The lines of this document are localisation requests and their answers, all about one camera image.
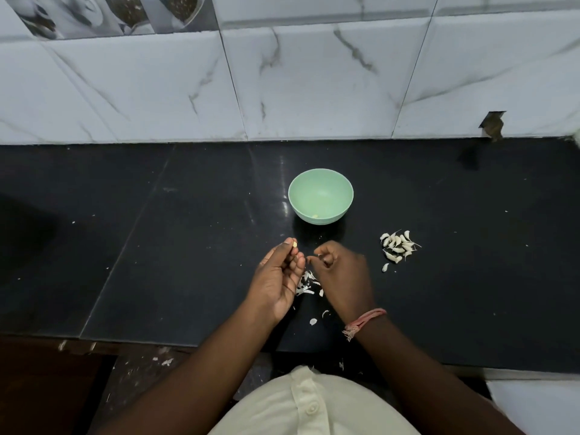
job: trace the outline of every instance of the pink string wristband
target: pink string wristband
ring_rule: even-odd
[[[369,320],[373,319],[373,317],[382,316],[383,314],[387,314],[387,311],[384,310],[383,308],[375,308],[374,310],[367,311],[365,314],[360,316],[356,321],[352,321],[351,323],[346,325],[346,327],[344,327],[344,330],[342,330],[342,333],[346,336],[346,340],[350,342],[353,339],[354,335],[358,333],[360,329],[364,327],[364,325]]]

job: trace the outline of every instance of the shirt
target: shirt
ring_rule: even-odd
[[[307,366],[271,380],[237,403],[210,435],[419,435],[373,392]]]

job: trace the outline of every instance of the person's right hand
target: person's right hand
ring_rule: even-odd
[[[376,308],[371,276],[363,255],[354,253],[336,241],[315,249],[318,256],[308,256],[330,304],[345,324]]]

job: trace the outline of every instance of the shirt button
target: shirt button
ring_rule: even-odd
[[[306,413],[308,415],[313,415],[313,414],[316,414],[316,412],[318,412],[319,409],[320,409],[320,405],[318,404],[318,402],[313,401],[312,403],[310,403],[308,405],[308,408],[306,409]]]

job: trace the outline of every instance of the tile backsplash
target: tile backsplash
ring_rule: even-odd
[[[0,0],[0,143],[466,137],[494,110],[568,135],[578,24],[580,0]]]

